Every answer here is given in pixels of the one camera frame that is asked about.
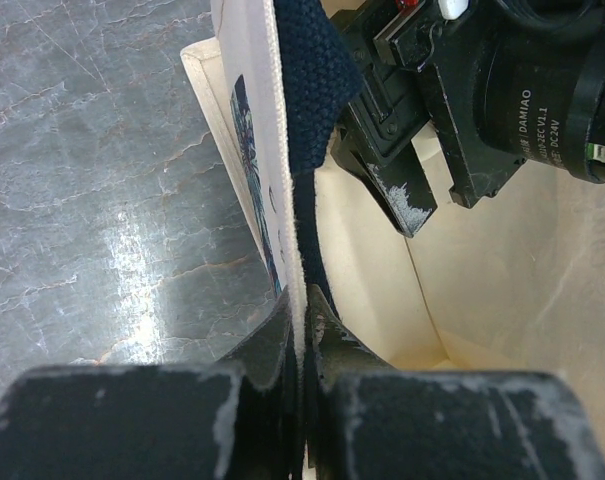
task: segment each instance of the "knit fabric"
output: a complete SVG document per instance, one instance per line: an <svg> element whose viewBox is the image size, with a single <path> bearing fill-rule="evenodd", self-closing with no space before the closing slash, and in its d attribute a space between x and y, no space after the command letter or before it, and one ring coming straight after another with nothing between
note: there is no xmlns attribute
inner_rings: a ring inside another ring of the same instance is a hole
<svg viewBox="0 0 605 480"><path fill-rule="evenodd" d="M274 0L274 6L304 280L321 288L337 314L320 252L313 172L324 163L335 123L362 79L319 0Z"/></svg>

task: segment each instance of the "black cylindrical motor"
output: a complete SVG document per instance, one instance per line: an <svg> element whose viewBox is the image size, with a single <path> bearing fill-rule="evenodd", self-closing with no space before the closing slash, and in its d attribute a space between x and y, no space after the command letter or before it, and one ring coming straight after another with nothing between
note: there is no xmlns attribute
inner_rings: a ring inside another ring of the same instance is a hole
<svg viewBox="0 0 605 480"><path fill-rule="evenodd" d="M476 93L482 139L605 182L605 29L588 23L554 35L507 29L489 62Z"/></svg>

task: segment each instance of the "printed graphic on bag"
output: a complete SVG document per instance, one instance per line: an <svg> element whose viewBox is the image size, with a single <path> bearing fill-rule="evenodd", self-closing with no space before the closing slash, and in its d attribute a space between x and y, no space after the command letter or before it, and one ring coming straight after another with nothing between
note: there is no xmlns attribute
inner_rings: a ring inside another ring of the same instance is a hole
<svg viewBox="0 0 605 480"><path fill-rule="evenodd" d="M260 186L260 171L258 168L258 159L255 152L255 136L253 134L253 119L251 117L251 108L246 95L246 86L244 84L244 75L240 75L235 82L233 95L231 96L231 112L233 113L233 122L235 123L235 132L238 135L240 151L242 154L242 165L244 173L249 184L251 199L253 200L253 210L255 218L260 227L260 237L262 240L262 251L266 260L266 267L273 283L275 294L282 290L278 273L275 268L271 242L269 241L269 232L264 217L264 202L262 199L262 190Z"/></svg>

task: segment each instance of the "wire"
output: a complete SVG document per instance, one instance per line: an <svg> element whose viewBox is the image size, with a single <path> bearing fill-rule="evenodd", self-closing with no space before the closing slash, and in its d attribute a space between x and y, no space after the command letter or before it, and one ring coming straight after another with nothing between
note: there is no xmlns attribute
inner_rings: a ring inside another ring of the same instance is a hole
<svg viewBox="0 0 605 480"><path fill-rule="evenodd" d="M571 25L599 5L599 0L584 0L582 6L568 19L561 19L540 15L528 0L495 0L504 10L504 13L518 25L537 31L553 32Z"/></svg>

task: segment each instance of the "gray marble surface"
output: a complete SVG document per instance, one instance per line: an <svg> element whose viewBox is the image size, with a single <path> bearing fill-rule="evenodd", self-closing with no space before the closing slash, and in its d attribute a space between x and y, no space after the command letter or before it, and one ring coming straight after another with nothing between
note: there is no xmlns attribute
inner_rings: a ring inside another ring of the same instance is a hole
<svg viewBox="0 0 605 480"><path fill-rule="evenodd" d="M0 394L44 364L212 362L269 282L179 58L208 0L0 0Z"/></svg>

